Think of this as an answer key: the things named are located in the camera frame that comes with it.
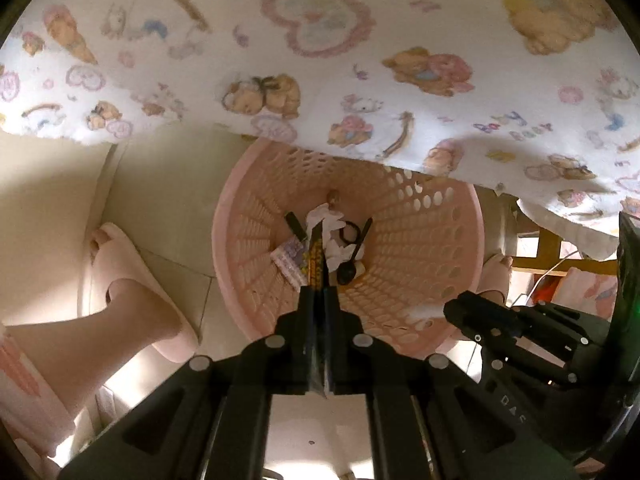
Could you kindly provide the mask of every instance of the wooden frame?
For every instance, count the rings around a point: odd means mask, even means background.
[[[561,237],[541,227],[536,257],[514,256],[513,270],[544,274],[562,259],[560,258],[561,243]],[[609,274],[615,276],[618,273],[617,260],[607,260],[606,262],[598,262],[596,260],[565,260],[549,274],[551,276],[565,276],[570,267],[593,272],[594,274]]]

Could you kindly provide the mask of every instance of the pink plastic basket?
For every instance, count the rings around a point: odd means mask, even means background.
[[[476,290],[484,230],[473,186],[373,162],[256,140],[231,172],[212,229],[213,260],[226,308],[251,339],[272,333],[298,294],[270,259],[291,237],[284,220],[337,189],[338,209],[363,225],[372,216],[367,272],[339,288],[340,306],[405,355],[424,358],[455,330],[444,319],[408,321],[423,304]]]

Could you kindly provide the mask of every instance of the tablecloth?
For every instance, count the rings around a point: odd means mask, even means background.
[[[0,64],[12,134],[215,125],[608,234],[640,212],[640,59],[604,0],[33,0]]]

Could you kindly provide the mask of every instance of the silver rivet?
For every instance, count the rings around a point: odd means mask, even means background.
[[[429,364],[438,370],[444,370],[449,366],[449,358],[444,354],[433,354],[429,356]]]
[[[211,364],[211,359],[204,355],[196,355],[196,357],[192,357],[189,360],[189,368],[194,372],[203,372],[207,368],[209,368]]]
[[[356,334],[353,336],[353,344],[359,348],[368,348],[373,345],[373,338],[369,334]]]
[[[284,346],[284,343],[286,342],[286,339],[278,334],[270,335],[267,339],[264,340],[264,344],[269,348],[282,348]]]

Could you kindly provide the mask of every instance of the spoon handle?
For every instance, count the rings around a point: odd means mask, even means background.
[[[364,241],[364,237],[367,236],[367,233],[369,232],[369,228],[371,227],[371,224],[373,224],[373,218],[368,218],[367,219],[367,223],[364,224],[364,227],[362,229],[362,234],[360,235],[360,238],[358,239],[358,243],[356,244],[356,248],[353,250],[353,254],[351,255],[351,259],[349,260],[350,262],[353,262],[356,259],[356,254],[358,254],[358,251],[360,250],[360,247]]]

